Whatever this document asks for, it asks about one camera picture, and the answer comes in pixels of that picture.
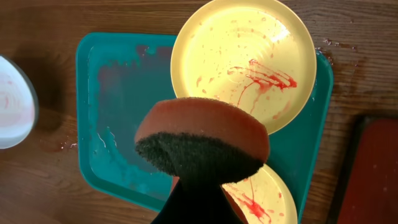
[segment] wood grain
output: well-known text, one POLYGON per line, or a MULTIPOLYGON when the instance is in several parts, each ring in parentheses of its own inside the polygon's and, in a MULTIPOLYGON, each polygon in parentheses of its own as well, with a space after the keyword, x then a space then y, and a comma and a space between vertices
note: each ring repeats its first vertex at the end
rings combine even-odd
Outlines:
MULTIPOLYGON (((149 223, 156 216, 95 191, 80 174, 73 146, 75 51, 94 31, 178 34, 206 2, 1 1, 0 54, 15 60, 34 83, 40 118, 23 143, 0 152, 0 223, 149 223)), ((398 2, 282 2, 333 60, 333 96, 302 220, 324 223, 355 117, 398 112, 398 2)))

